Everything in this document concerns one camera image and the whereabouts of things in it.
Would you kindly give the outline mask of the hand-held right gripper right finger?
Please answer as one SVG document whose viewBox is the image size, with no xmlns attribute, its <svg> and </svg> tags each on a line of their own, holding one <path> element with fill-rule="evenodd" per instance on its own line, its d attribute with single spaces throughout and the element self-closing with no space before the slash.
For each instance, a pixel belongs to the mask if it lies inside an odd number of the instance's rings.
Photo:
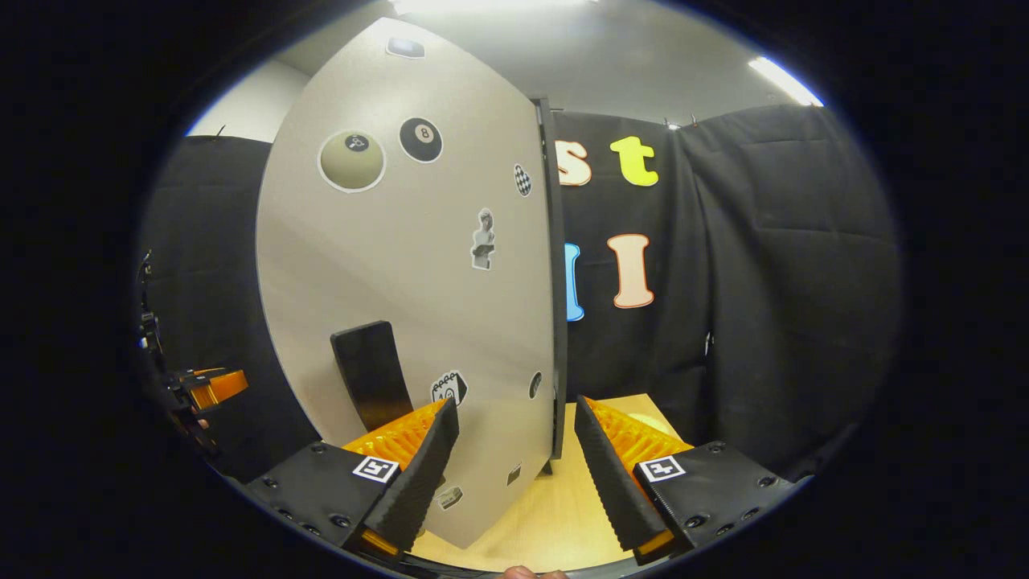
<svg viewBox="0 0 1029 579">
<path fill-rule="evenodd" d="M 574 429 L 620 548 L 640 565 L 728 538 L 793 494 L 789 480 L 728 443 L 691 446 L 584 396 Z"/>
</svg>

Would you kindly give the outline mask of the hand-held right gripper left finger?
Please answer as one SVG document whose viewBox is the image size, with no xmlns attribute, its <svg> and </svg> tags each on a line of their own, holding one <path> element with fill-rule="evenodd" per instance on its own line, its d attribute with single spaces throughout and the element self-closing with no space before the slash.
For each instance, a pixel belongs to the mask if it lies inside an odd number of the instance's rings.
<svg viewBox="0 0 1029 579">
<path fill-rule="evenodd" d="M 244 487 L 335 548 L 398 560 L 425 523 L 458 436 L 458 406 L 445 398 L 344 447 L 309 444 Z"/>
</svg>

